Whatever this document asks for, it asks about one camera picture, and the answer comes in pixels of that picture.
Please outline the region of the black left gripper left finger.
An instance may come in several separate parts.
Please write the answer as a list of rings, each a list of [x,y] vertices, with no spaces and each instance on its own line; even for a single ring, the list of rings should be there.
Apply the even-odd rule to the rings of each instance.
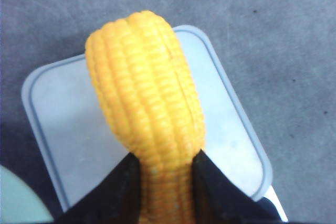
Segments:
[[[56,223],[138,223],[140,208],[140,165],[129,153]]]

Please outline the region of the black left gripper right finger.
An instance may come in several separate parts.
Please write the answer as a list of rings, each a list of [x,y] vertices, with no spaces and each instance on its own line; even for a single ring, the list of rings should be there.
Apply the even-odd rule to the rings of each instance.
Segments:
[[[252,200],[203,151],[193,158],[196,223],[282,223],[269,200]]]

